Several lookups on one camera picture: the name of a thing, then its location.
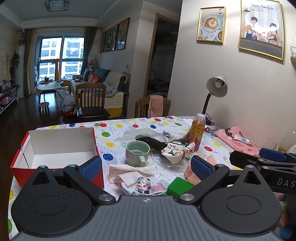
sofa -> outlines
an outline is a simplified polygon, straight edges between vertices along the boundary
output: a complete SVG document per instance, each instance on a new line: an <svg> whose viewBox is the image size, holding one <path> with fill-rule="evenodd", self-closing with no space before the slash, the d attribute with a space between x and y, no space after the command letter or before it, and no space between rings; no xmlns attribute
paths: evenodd
<svg viewBox="0 0 296 241"><path fill-rule="evenodd" d="M114 88L118 90L118 92L114 96L110 98L105 97L104 107L110 113L109 118L118 118L118 117L121 117L123 114L126 115L125 112L126 112L126 106L128 101L128 88L129 88L129 82L127 80L127 77L121 73L94 67L94 68L85 70L83 74L83 80L87 80L87 77L90 71L92 71L93 74L98 75L102 83L106 81L107 83L109 83L110 85L112 85ZM76 87L75 87L76 84L77 83L74 83L74 81L72 82L73 95L75 95L75 92L76 92ZM85 94L88 95L88 93L82 93L82 98L84 98Z"/></svg>

balloon print tablecloth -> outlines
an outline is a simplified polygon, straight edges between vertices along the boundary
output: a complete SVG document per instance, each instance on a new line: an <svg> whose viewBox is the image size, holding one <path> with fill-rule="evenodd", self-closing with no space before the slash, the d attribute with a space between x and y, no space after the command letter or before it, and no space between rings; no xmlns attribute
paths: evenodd
<svg viewBox="0 0 296 241"><path fill-rule="evenodd" d="M100 152L103 163L103 175L105 191L112 194L116 198L119 195L124 195L121 188L109 181L109 165L110 164L125 164L125 145L126 142L118 140L125 136L125 132L131 130L139 130L149 128L158 133L163 133L164 130L185 133L190 128L190 124L186 121L175 117L159 117L159 118L139 118L139 119L124 119L124 120L107 120L88 123L76 123L58 126L43 127L40 129L60 129L60 128L95 128L96 143ZM204 133L202 142L197 153L203 153L206 156L213 155L217 163L223 163L231 169L235 169L229 162L229 155L233 151L226 143L221 141L215 135ZM165 187L168 186L176 177L184 178L183 172L174 167L166 167L155 163L155 177L161 180ZM12 180L9 206L8 206L8 232L9 238L13 238L18 231L11 218L11 206L21 188L15 178Z"/></svg>

blue gripper pad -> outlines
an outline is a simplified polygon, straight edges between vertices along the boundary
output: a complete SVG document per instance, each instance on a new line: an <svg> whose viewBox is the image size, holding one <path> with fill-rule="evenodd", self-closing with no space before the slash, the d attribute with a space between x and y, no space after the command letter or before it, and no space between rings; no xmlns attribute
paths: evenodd
<svg viewBox="0 0 296 241"><path fill-rule="evenodd" d="M80 166L80 174L92 181L100 173L101 169L102 159L99 156L94 156Z"/></svg>
<svg viewBox="0 0 296 241"><path fill-rule="evenodd" d="M216 170L215 166L197 155L191 158L191 169L200 180L204 180Z"/></svg>
<svg viewBox="0 0 296 241"><path fill-rule="evenodd" d="M286 162L287 160L285 153L266 149L266 148L261 148L261 150L259 151L259 155L261 158L264 158L270 161Z"/></svg>

black chair seat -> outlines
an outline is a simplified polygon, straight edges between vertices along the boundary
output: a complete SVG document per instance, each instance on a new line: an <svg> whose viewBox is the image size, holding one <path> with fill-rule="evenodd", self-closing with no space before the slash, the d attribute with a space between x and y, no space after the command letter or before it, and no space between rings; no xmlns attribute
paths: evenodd
<svg viewBox="0 0 296 241"><path fill-rule="evenodd" d="M77 110L77 117L109 117L110 113L103 107L81 107Z"/></svg>

wooden door frame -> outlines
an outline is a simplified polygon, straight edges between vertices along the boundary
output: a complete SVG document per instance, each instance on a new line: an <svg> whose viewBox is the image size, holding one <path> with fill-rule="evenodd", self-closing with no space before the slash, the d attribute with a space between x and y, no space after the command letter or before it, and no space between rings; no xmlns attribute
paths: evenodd
<svg viewBox="0 0 296 241"><path fill-rule="evenodd" d="M147 70L146 70L146 78L145 78L145 84L144 84L143 97L146 96L146 92L147 92L147 85L148 85L149 71L150 71L151 61L152 61L152 53L153 53L153 47L154 47L154 41L155 41L155 35L156 35L156 28L157 28L157 23L158 23L159 19L162 19L164 21L167 21L167 22L177 25L177 26L179 26L179 24L180 24L179 22L177 22L171 18L168 18L164 15L161 15L158 12L155 14L152 39L151 39L151 44L150 44L150 52L149 52L149 57L148 57Z"/></svg>

